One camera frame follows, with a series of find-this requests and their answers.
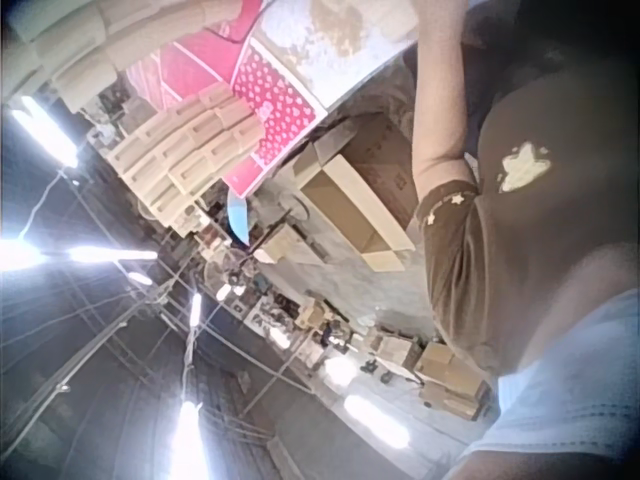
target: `brown t-shirt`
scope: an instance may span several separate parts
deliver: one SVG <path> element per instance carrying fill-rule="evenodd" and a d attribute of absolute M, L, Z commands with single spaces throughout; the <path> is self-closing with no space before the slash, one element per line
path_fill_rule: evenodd
<path fill-rule="evenodd" d="M 545 322 L 566 330 L 597 306 L 598 282 L 617 281 L 606 259 L 580 265 L 638 244 L 637 105 L 635 72 L 610 63 L 540 79 L 485 121 L 480 187 L 422 201 L 429 295 L 460 356 L 514 371 Z"/>

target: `white shirt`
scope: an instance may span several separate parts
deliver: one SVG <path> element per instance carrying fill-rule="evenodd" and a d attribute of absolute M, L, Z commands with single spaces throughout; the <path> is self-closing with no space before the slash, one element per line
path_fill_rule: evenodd
<path fill-rule="evenodd" d="M 502 414 L 479 450 L 590 453 L 623 459 L 640 424 L 638 298 L 627 291 L 591 312 L 525 370 L 502 377 Z"/>

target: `star print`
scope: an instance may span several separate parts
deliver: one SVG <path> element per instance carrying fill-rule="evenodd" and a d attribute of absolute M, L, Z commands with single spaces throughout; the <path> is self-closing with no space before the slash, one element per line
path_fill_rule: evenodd
<path fill-rule="evenodd" d="M 502 166 L 506 177 L 500 186 L 500 192 L 512 192 L 522 188 L 549 170 L 551 161 L 538 158 L 538 154 L 544 155 L 544 153 L 543 148 L 536 152 L 533 144 L 525 142 L 517 153 L 505 157 L 502 160 Z"/>

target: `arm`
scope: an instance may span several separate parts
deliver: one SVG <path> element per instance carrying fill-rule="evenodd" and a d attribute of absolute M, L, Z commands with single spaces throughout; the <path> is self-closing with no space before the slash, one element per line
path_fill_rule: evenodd
<path fill-rule="evenodd" d="M 413 178 L 419 200 L 452 180 L 474 183 L 463 160 L 466 134 L 460 39 L 467 0 L 416 0 L 418 83 Z"/>

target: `fluorescent light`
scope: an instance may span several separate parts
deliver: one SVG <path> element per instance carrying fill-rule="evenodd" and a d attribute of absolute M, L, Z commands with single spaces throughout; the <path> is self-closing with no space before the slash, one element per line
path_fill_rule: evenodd
<path fill-rule="evenodd" d="M 368 400 L 359 395 L 349 395 L 344 401 L 344 408 L 387 445 L 397 449 L 409 445 L 407 429 Z"/>
<path fill-rule="evenodd" d="M 216 300 L 218 300 L 219 302 L 222 302 L 225 298 L 227 298 L 227 295 L 229 295 L 230 292 L 231 292 L 231 285 L 229 285 L 228 283 L 225 283 L 222 287 L 220 287 L 220 290 L 218 290 L 218 293 L 216 293 Z"/>
<path fill-rule="evenodd" d="M 40 251 L 17 239 L 0 239 L 0 271 L 9 272 L 30 268 L 44 261 Z"/>
<path fill-rule="evenodd" d="M 67 167 L 78 166 L 78 149 L 58 124 L 31 97 L 22 97 L 29 113 L 14 110 L 13 116 L 56 160 Z"/>
<path fill-rule="evenodd" d="M 140 283 L 142 285 L 153 285 L 153 280 L 151 280 L 146 275 L 138 272 L 129 272 L 127 273 L 127 277 L 129 277 L 130 280 L 133 280 L 134 282 Z"/>
<path fill-rule="evenodd" d="M 291 346 L 291 340 L 289 340 L 289 337 L 287 337 L 284 333 L 282 333 L 277 328 L 271 327 L 269 329 L 269 336 L 283 350 L 286 350 Z"/>
<path fill-rule="evenodd" d="M 330 358 L 324 363 L 324 368 L 331 381 L 341 387 L 348 386 L 358 375 L 355 364 L 343 356 Z"/>
<path fill-rule="evenodd" d="M 200 323 L 200 309 L 202 308 L 202 295 L 196 293 L 191 300 L 191 314 L 189 315 L 189 326 L 197 327 Z"/>
<path fill-rule="evenodd" d="M 171 443 L 170 480 L 207 480 L 207 460 L 200 435 L 198 408 L 184 402 Z"/>
<path fill-rule="evenodd" d="M 67 250 L 72 260 L 82 263 L 115 262 L 117 260 L 155 260 L 156 252 L 149 250 L 118 250 L 102 247 L 74 247 Z"/>

